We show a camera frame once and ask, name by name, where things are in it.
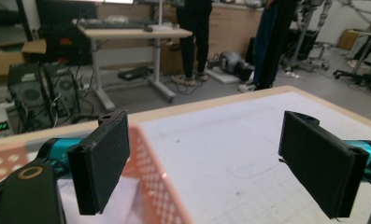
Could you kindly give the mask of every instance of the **sneaker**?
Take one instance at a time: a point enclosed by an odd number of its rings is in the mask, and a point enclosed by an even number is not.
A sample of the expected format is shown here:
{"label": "sneaker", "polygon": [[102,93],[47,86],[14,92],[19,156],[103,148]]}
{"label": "sneaker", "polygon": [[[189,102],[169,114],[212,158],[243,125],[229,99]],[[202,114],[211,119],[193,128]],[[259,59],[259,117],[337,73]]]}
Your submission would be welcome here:
{"label": "sneaker", "polygon": [[175,83],[182,84],[184,86],[194,86],[196,82],[194,77],[186,77],[185,75],[172,76],[171,80]]}
{"label": "sneaker", "polygon": [[249,92],[249,91],[254,91],[256,87],[257,87],[257,85],[255,85],[255,83],[251,82],[251,83],[248,83],[248,84],[239,85],[238,89],[241,92]]}
{"label": "sneaker", "polygon": [[207,81],[208,80],[208,74],[206,72],[198,72],[198,73],[196,73],[195,76],[200,81]]}
{"label": "sneaker", "polygon": [[[358,60],[348,60],[348,66],[350,68],[355,68],[357,65]],[[359,68],[368,68],[368,65],[365,63],[361,63]]]}

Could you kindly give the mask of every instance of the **white table surface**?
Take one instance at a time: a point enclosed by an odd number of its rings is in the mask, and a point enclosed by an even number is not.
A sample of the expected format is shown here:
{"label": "white table surface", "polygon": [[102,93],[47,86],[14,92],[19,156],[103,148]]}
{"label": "white table surface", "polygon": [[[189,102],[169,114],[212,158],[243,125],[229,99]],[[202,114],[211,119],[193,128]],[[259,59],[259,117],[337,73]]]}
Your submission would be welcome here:
{"label": "white table surface", "polygon": [[[285,110],[319,119],[341,139],[371,140],[371,126],[296,92],[284,92],[141,122],[194,223],[337,223],[278,162]],[[350,218],[366,223],[371,185],[362,183]]]}
{"label": "white table surface", "polygon": [[141,29],[82,29],[87,37],[93,39],[146,39],[146,38],[180,38],[192,35],[184,29],[147,32]]}

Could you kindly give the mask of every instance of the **desk leg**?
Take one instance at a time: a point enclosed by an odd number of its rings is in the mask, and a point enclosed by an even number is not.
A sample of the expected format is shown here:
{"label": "desk leg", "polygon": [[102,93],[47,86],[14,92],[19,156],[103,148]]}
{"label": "desk leg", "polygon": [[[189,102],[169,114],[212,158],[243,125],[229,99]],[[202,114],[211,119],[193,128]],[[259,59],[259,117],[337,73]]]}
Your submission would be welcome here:
{"label": "desk leg", "polygon": [[91,39],[91,44],[92,44],[92,57],[93,57],[93,71],[95,74],[95,82],[96,82],[94,91],[98,99],[100,99],[106,111],[112,112],[115,110],[115,105],[112,103],[112,101],[109,99],[109,97],[103,90],[103,86],[101,83],[100,64],[98,63],[98,59],[96,56],[96,52],[98,51],[98,49],[97,49],[97,43],[95,39]]}
{"label": "desk leg", "polygon": [[150,83],[160,91],[171,103],[176,97],[176,94],[169,90],[159,80],[160,75],[160,51],[161,51],[161,38],[155,38],[155,49],[154,49],[154,60],[153,60],[153,78],[150,79]]}

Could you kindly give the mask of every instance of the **black pants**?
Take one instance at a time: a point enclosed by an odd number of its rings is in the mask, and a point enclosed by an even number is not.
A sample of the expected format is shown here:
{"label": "black pants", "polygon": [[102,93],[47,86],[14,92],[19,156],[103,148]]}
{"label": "black pants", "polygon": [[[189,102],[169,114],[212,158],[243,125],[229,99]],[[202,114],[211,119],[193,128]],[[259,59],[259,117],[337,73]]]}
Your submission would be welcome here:
{"label": "black pants", "polygon": [[205,70],[208,57],[208,34],[209,15],[211,8],[205,10],[189,10],[183,7],[177,8],[177,19],[179,27],[193,33],[192,36],[181,38],[179,43],[182,50],[182,65],[186,77],[193,75],[194,61],[194,38],[196,37],[196,60],[197,72]]}
{"label": "black pants", "polygon": [[[368,37],[368,39],[366,40],[366,42],[363,44],[363,46],[359,49],[359,51],[354,55],[354,60],[360,60],[361,56],[363,55],[363,52],[364,52],[364,48],[366,48],[366,44],[367,42],[371,39],[371,36]],[[369,47],[369,49],[367,50],[366,54],[365,54],[365,57],[368,57],[368,55],[371,53],[371,46]]]}

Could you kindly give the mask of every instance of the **cabinet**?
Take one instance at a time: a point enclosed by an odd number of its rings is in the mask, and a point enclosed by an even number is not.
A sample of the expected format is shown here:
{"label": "cabinet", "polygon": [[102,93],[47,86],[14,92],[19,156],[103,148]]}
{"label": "cabinet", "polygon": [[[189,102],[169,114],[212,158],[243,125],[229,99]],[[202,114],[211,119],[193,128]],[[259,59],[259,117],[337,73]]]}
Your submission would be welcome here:
{"label": "cabinet", "polygon": [[246,56],[256,35],[262,11],[251,8],[214,7],[210,15],[208,58],[228,50]]}

